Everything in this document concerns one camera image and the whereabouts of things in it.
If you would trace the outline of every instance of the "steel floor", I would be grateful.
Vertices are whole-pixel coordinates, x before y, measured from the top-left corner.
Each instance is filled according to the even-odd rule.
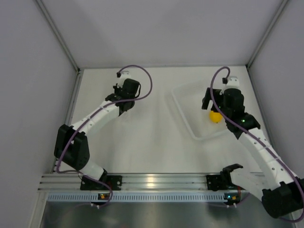
[[[238,208],[229,209],[208,203],[112,203],[101,209],[88,204],[72,209],[78,204],[48,202],[40,228],[294,227],[269,217],[252,196]]]

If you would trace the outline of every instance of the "transparent plastic container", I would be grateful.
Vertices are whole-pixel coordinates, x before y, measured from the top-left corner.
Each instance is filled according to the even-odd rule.
[[[200,141],[228,133],[224,118],[219,123],[210,120],[212,101],[207,110],[201,108],[208,86],[206,81],[200,80],[182,84],[171,91],[191,137]]]

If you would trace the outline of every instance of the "metal frame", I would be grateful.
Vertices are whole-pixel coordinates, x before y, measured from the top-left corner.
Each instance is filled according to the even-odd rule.
[[[286,7],[287,7],[287,5],[288,5],[289,2],[290,2],[290,0],[282,0],[281,1],[281,4],[279,5],[279,7],[277,8],[277,10],[275,11],[275,14],[274,14],[273,18],[270,21],[269,25],[267,26],[267,29],[264,32],[261,40],[259,41],[256,49],[254,50],[254,52],[251,55],[248,63],[246,64],[247,70],[249,70],[251,68],[251,66],[254,63],[256,57],[258,56],[258,54],[262,50],[264,44],[267,42],[267,40],[269,38],[269,35],[273,31],[275,25],[278,23],[279,19],[281,18],[282,14],[285,11],[285,9],[286,9]]]
[[[70,96],[70,99],[69,99],[69,105],[68,105],[67,110],[66,110],[64,123],[67,124],[67,125],[71,124],[71,121],[72,121],[72,118],[73,118],[73,113],[74,113],[74,109],[75,109],[75,105],[76,105],[76,100],[77,100],[77,97],[78,97],[79,88],[80,88],[80,84],[81,84],[83,75],[84,75],[84,70],[80,69],[79,72],[76,75],[73,90],[72,90],[72,93],[71,93],[71,96]],[[54,158],[53,165],[52,165],[52,168],[50,170],[50,173],[54,172],[54,168],[56,166],[57,161],[58,161],[58,159]]]
[[[206,175],[212,173],[115,173],[109,175],[122,175],[122,190],[114,191],[116,202],[225,202],[225,193],[237,193],[236,190],[223,190],[213,192],[207,189]],[[255,173],[264,179],[263,174]],[[42,221],[44,208],[48,200],[54,201],[54,196],[68,193],[70,199],[65,202],[75,201],[75,196],[94,196],[96,193],[108,193],[108,191],[82,191],[81,180],[77,174],[45,174],[42,176],[37,191],[37,202],[32,215],[29,228],[38,228]],[[119,196],[131,196],[133,198],[120,198]]]
[[[73,55],[71,54],[69,48],[67,47],[67,44],[66,44],[65,40],[63,39],[59,29],[57,28],[56,24],[54,23],[50,13],[48,12],[45,4],[43,3],[42,0],[34,0],[34,2],[36,3],[39,11],[42,13],[43,17],[45,18],[48,25],[50,26],[52,32],[54,33],[54,36],[58,40],[60,47],[62,48],[63,52],[66,54],[68,60],[70,61],[71,65],[73,66],[74,70],[76,72],[79,72],[79,67],[78,67]]]
[[[85,202],[85,203],[106,203],[108,201],[106,193],[72,193],[72,192],[52,192],[49,194],[48,202]],[[184,202],[215,202],[224,203],[223,192],[113,192],[111,202],[119,203],[184,203]]]

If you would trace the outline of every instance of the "black clamp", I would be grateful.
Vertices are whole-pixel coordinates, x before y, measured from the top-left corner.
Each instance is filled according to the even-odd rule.
[[[116,84],[113,86],[113,88],[114,88],[114,93],[107,96],[105,98],[105,101],[115,102],[115,101],[137,98],[140,95],[141,84],[138,81],[128,78],[124,81],[123,87],[117,87]],[[119,102],[116,103],[115,105],[119,107],[119,115],[121,115],[122,113],[133,108],[135,102],[134,101]]]
[[[296,179],[304,190],[304,179]],[[303,208],[302,197],[295,182],[281,182],[280,185],[274,190],[263,189],[262,204],[267,213],[275,219]]]
[[[123,177],[120,175],[104,175],[104,178],[99,180],[103,183],[106,183],[113,191],[120,191],[123,184]],[[101,185],[91,179],[88,179],[86,176],[83,176],[81,179],[80,190],[85,191],[96,191],[96,190],[108,190],[104,185]]]
[[[227,84],[228,83],[228,78],[227,77],[222,78],[222,83]]]
[[[231,181],[230,173],[236,169],[242,169],[243,166],[239,164],[229,165],[219,173],[219,175],[207,175],[207,187],[208,190],[218,191],[218,190],[228,190],[234,189],[237,186]]]
[[[253,128],[260,129],[261,126],[255,117],[253,115],[245,113],[244,96],[239,89],[226,89],[222,94],[220,89],[213,89],[212,91],[218,107],[230,120],[237,123],[246,130]],[[209,102],[211,101],[210,92],[211,89],[207,88],[205,96],[202,100],[202,109],[204,110],[207,110]],[[218,112],[214,104],[212,105],[211,110],[216,113]],[[225,122],[228,130],[231,131],[237,139],[239,139],[243,131],[233,125],[231,122],[227,120],[225,120]]]
[[[59,128],[54,150],[56,158],[60,158],[65,146],[74,133],[73,126],[64,124]],[[74,137],[74,143],[69,145],[62,161],[79,171],[85,167],[89,159],[90,152],[87,136],[84,132],[77,133]]]

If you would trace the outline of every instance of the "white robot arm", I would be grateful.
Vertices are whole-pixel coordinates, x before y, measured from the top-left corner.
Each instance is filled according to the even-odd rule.
[[[304,179],[299,179],[294,172],[290,171],[264,136],[257,120],[245,112],[244,96],[239,89],[238,78],[229,76],[223,78],[223,83],[225,86],[222,90],[213,89],[215,102],[226,117],[249,132],[245,133],[230,121],[225,120],[227,128],[248,149],[259,165],[266,183],[261,182],[255,175],[239,169],[243,166],[234,164],[225,167],[216,178],[207,177],[210,183],[209,189],[223,190],[240,186],[261,200],[268,214],[274,218],[303,208],[303,201],[295,180],[304,189]],[[208,108],[211,100],[210,90],[211,88],[208,88],[206,91],[202,109]],[[218,112],[214,104],[211,110]]]
[[[82,120],[71,126],[62,125],[58,130],[55,145],[54,155],[60,158],[68,140],[86,122],[69,145],[62,161],[76,171],[101,182],[105,181],[107,172],[90,158],[87,138],[102,129],[112,119],[133,108],[135,102],[126,101],[107,106],[108,104],[137,98],[141,89],[140,83],[132,80],[128,71],[123,71],[117,76],[119,81],[114,86],[114,93],[110,94],[100,106]]]

